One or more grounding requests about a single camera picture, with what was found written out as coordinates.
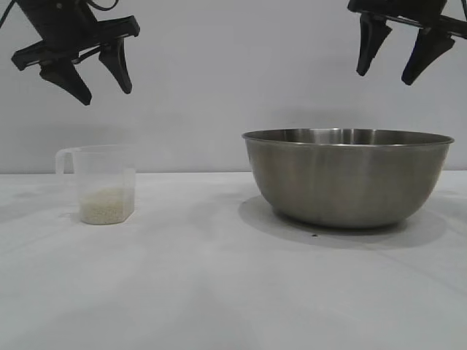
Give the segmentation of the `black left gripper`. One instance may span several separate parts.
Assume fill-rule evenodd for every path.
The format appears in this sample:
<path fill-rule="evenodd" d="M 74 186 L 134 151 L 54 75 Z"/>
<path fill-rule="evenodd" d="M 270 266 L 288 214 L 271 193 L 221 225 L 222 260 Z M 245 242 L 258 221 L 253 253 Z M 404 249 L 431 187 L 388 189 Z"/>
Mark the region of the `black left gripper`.
<path fill-rule="evenodd" d="M 133 16 L 113 20 L 96 19 L 89 1 L 17 1 L 42 38 L 12 56 L 15 66 L 24 70 L 41 63 L 40 77 L 74 96 L 85 106 L 91 92 L 74 67 L 80 52 L 100 47 L 99 60 L 125 94 L 132 91 L 126 65 L 124 38 L 139 35 Z"/>

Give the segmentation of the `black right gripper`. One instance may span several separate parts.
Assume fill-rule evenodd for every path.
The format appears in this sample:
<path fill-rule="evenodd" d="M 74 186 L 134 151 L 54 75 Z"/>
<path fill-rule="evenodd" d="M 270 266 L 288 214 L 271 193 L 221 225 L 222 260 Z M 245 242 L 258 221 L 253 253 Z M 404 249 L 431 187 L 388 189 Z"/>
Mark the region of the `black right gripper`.
<path fill-rule="evenodd" d="M 360 13 L 360 50 L 356 72 L 365 76 L 392 29 L 387 20 L 420 28 L 401 80 L 412 85 L 445 52 L 457 36 L 466 39 L 466 21 L 443 15 L 446 0 L 351 0 L 350 12 Z"/>

